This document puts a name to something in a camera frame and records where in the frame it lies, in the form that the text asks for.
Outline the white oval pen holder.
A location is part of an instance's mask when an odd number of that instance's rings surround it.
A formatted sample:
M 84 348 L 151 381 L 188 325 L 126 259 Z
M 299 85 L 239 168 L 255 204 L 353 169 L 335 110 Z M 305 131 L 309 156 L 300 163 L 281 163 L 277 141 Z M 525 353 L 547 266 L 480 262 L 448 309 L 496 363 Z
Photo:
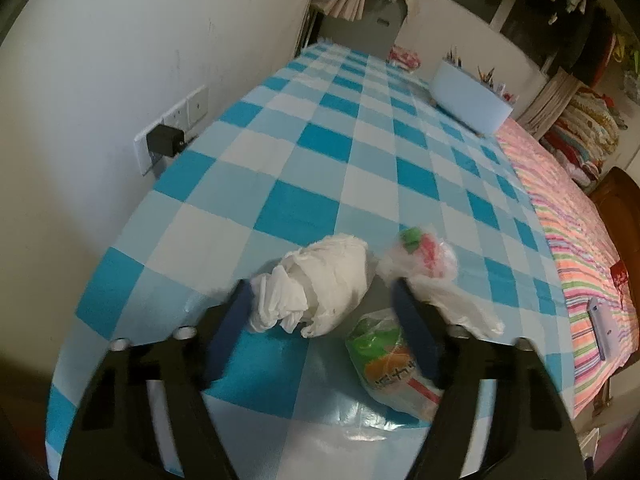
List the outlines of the white oval pen holder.
M 511 116 L 513 106 L 491 88 L 441 60 L 428 86 L 435 102 L 475 133 L 492 136 Z

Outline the right beige curtain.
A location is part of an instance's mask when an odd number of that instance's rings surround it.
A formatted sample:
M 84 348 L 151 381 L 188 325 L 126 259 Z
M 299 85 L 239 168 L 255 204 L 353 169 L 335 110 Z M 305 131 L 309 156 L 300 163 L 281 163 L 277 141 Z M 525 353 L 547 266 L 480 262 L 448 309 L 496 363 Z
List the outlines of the right beige curtain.
M 540 140 L 581 86 L 578 78 L 559 68 L 516 121 L 534 139 Z

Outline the wooden bed headboard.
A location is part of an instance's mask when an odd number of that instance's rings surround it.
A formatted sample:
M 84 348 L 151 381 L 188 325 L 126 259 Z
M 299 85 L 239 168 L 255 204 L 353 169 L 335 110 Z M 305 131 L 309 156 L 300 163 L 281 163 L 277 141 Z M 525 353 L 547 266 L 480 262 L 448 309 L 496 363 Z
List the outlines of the wooden bed headboard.
M 639 247 L 639 187 L 620 167 L 613 167 L 589 194 L 618 250 Z

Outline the lavender pencil case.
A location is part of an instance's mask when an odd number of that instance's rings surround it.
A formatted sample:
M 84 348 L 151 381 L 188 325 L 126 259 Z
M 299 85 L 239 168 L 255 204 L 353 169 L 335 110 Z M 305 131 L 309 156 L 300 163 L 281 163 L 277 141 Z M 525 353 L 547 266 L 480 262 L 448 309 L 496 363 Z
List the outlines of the lavender pencil case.
M 591 297 L 587 313 L 596 336 L 600 359 L 608 363 L 615 362 L 620 356 L 620 329 L 610 306 L 597 297 Z

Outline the black plug adapter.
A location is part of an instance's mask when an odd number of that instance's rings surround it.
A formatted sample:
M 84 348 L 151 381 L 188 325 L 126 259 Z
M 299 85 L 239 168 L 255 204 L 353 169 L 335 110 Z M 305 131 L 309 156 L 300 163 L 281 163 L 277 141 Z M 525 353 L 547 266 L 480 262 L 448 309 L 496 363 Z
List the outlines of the black plug adapter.
M 153 155 L 174 158 L 186 148 L 186 134 L 179 128 L 157 124 L 146 135 L 146 146 Z

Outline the stack of folded quilts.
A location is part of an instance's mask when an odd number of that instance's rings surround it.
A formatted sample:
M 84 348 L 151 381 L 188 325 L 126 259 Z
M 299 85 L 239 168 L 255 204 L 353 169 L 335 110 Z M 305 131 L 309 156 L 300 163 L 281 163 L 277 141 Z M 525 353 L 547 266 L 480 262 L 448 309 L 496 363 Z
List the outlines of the stack of folded quilts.
M 600 180 L 603 166 L 628 128 L 614 101 L 589 87 L 580 87 L 540 144 L 581 188 Z

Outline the wall power outlet strip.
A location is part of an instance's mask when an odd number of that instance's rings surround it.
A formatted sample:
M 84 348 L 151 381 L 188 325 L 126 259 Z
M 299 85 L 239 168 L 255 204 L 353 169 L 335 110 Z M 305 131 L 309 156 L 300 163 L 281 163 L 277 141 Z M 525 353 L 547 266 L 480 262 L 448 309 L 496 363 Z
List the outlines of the wall power outlet strip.
M 186 134 L 186 145 L 188 145 L 196 137 L 196 126 L 208 114 L 208 97 L 208 88 L 206 86 L 198 87 L 185 99 L 165 112 L 160 119 L 157 119 L 156 122 L 153 122 L 152 125 L 149 125 L 134 137 L 134 157 L 142 176 L 148 174 L 161 159 L 169 158 L 153 155 L 149 152 L 146 146 L 146 135 L 150 130 L 157 124 L 179 128 Z

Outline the red pouch on bed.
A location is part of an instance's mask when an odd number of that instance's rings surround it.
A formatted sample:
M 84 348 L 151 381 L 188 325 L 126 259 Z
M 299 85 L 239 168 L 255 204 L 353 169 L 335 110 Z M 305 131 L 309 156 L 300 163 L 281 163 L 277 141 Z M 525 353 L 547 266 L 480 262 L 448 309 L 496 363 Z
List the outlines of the red pouch on bed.
M 629 296 L 638 295 L 639 260 L 637 258 L 620 259 L 611 266 L 611 276 L 615 288 Z

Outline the blue checkered tablecloth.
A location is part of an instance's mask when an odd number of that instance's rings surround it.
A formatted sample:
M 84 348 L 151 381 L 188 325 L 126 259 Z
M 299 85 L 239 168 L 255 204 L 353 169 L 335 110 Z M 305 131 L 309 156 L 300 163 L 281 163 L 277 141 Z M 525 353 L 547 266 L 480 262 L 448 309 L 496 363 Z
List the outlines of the blue checkered tablecloth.
M 104 254 L 56 364 L 51 472 L 108 343 L 168 336 L 241 278 L 333 233 L 382 254 L 409 226 L 446 240 L 458 285 L 532 340 L 574 401 L 570 323 L 534 207 L 494 138 L 428 105 L 423 81 L 317 44 L 228 108 L 160 177 Z M 347 325 L 244 333 L 204 396 L 243 479 L 401 479 L 426 431 L 362 388 Z

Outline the green snack plastic bag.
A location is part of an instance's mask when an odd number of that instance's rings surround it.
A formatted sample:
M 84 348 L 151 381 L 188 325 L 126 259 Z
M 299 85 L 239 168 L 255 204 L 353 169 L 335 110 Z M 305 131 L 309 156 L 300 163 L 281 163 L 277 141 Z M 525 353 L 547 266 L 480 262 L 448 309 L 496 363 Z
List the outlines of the green snack plastic bag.
M 364 314 L 345 346 L 360 382 L 376 402 L 422 422 L 433 420 L 442 390 L 420 372 L 392 310 Z

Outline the striped pink bed cover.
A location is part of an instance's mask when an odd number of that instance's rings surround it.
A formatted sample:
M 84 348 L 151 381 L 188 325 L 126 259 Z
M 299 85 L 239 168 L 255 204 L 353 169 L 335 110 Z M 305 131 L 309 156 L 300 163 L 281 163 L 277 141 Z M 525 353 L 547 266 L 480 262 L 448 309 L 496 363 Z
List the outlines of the striped pink bed cover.
M 620 254 L 593 202 L 517 122 L 480 136 L 431 103 L 430 89 L 386 68 L 398 158 L 400 222 L 433 229 L 458 258 L 457 282 L 487 300 L 507 333 L 529 334 L 582 412 L 638 347 Z M 620 356 L 600 359 L 587 313 L 597 297 L 620 329 Z

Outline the small knotted plastic bag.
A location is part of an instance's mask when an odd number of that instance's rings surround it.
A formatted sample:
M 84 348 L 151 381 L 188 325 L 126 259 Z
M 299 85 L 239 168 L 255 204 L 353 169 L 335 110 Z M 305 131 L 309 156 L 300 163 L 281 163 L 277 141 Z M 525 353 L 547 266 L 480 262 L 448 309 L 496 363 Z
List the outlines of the small knotted plastic bag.
M 504 333 L 494 307 L 456 284 L 456 253 L 431 228 L 414 226 L 400 231 L 396 242 L 378 259 L 376 274 L 387 286 L 406 280 L 416 299 L 435 306 L 450 324 L 491 339 Z

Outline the white tissue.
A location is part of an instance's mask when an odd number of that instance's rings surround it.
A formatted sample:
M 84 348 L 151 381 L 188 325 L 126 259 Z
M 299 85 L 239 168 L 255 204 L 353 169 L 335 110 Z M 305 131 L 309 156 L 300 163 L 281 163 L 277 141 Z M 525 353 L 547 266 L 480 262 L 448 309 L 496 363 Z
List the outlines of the white tissue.
M 367 242 L 349 234 L 288 252 L 270 272 L 250 280 L 254 300 L 248 326 L 255 333 L 280 326 L 307 339 L 324 336 L 359 306 L 374 267 Z

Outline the hanging clothes row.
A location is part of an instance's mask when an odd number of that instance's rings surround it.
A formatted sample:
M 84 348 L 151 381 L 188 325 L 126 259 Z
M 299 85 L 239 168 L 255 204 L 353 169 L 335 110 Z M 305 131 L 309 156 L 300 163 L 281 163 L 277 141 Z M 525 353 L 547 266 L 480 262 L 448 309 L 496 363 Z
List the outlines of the hanging clothes row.
M 591 87 L 631 44 L 613 0 L 515 0 L 500 32 L 551 76 L 565 70 Z

